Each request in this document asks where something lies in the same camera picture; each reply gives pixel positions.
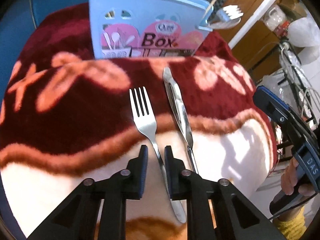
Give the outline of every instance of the yellow sleeve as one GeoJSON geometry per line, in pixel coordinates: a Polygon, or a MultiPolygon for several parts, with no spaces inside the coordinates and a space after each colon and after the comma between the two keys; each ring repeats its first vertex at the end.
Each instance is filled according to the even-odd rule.
{"type": "Polygon", "coordinates": [[[304,208],[301,209],[298,216],[296,216],[293,220],[282,222],[275,218],[272,223],[288,240],[299,240],[307,229],[305,226],[303,211],[304,208]]]}

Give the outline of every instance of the spoon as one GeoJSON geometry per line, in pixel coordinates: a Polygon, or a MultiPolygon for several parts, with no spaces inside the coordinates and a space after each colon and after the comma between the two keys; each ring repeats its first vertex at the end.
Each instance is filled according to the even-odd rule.
{"type": "Polygon", "coordinates": [[[129,36],[129,38],[125,42],[124,46],[127,46],[129,43],[133,42],[134,39],[135,39],[134,35],[129,36]]]}
{"type": "Polygon", "coordinates": [[[113,40],[113,49],[116,49],[116,43],[119,41],[120,39],[120,34],[117,32],[114,32],[111,34],[111,38],[113,40]]]}
{"type": "Polygon", "coordinates": [[[106,39],[106,42],[107,42],[107,44],[109,46],[109,49],[112,49],[108,33],[103,33],[103,35],[104,35],[104,38],[106,39]]]}

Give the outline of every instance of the cutlery box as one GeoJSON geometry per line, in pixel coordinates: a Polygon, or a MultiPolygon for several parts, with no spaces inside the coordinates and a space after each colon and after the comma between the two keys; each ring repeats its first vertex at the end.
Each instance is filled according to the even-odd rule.
{"type": "Polygon", "coordinates": [[[206,0],[89,0],[96,59],[191,56],[212,31],[206,0]]]}

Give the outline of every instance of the silver knife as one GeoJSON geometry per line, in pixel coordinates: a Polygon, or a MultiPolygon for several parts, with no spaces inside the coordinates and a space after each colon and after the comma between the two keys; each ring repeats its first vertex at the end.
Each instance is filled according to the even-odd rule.
{"type": "Polygon", "coordinates": [[[169,67],[164,68],[163,80],[164,80],[165,90],[167,91],[169,103],[173,111],[173,115],[177,121],[177,124],[180,128],[180,131],[184,139],[187,142],[187,153],[190,159],[191,167],[195,173],[199,174],[198,168],[196,165],[196,160],[192,151],[193,138],[192,138],[191,128],[190,128],[190,124],[187,116],[187,111],[182,101],[180,88],[176,83],[176,81],[173,79],[169,67]]]}

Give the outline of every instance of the screw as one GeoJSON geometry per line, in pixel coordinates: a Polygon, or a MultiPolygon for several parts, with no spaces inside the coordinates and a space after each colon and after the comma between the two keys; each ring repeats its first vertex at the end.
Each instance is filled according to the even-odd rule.
{"type": "Polygon", "coordinates": [[[227,179],[219,179],[219,183],[222,186],[228,186],[230,182],[227,179]]]}
{"type": "Polygon", "coordinates": [[[93,184],[93,182],[94,182],[93,179],[88,178],[88,179],[85,179],[85,180],[83,181],[83,184],[84,184],[85,186],[91,186],[91,185],[93,184]]]}
{"type": "Polygon", "coordinates": [[[120,174],[121,174],[122,176],[129,176],[129,175],[131,174],[131,171],[125,169],[125,170],[122,170],[122,171],[120,172],[120,174]]]}
{"type": "Polygon", "coordinates": [[[190,176],[191,175],[191,171],[189,171],[189,170],[183,170],[182,172],[181,172],[181,174],[182,174],[182,176],[190,176]]]}

